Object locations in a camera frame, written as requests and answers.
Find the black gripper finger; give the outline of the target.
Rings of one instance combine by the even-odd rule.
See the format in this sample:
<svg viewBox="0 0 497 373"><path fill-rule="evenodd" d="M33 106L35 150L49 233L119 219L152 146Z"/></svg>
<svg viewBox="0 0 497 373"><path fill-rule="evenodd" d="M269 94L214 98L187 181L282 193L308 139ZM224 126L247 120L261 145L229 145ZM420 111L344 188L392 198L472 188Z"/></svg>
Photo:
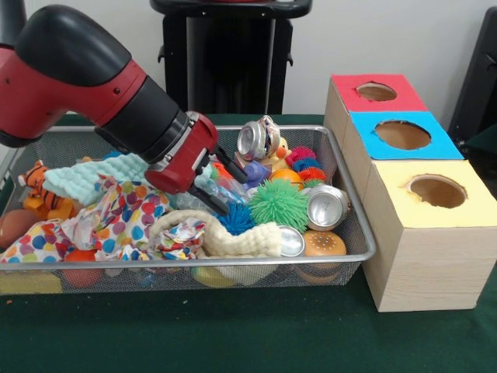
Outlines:
<svg viewBox="0 0 497 373"><path fill-rule="evenodd" d="M238 166L225 152L221 146L215 146L212 152L217 160L223 165L226 171L239 183L243 184L247 181L247 175L240 166Z"/></svg>
<svg viewBox="0 0 497 373"><path fill-rule="evenodd" d="M205 205L207 205L217 214L225 216L229 212L229 207L226 205L225 202L196 186L194 187L194 196L203 201Z"/></svg>

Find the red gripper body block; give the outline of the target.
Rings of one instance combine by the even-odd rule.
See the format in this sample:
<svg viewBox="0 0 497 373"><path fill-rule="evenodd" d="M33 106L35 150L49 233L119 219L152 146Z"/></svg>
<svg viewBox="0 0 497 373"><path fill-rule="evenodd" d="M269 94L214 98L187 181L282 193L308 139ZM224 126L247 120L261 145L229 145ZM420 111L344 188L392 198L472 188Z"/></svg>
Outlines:
<svg viewBox="0 0 497 373"><path fill-rule="evenodd" d="M186 131L160 162L151 164L145 179L166 193L184 193L196 178L205 156L214 153L218 134L214 124L201 113L187 113Z"/></svg>

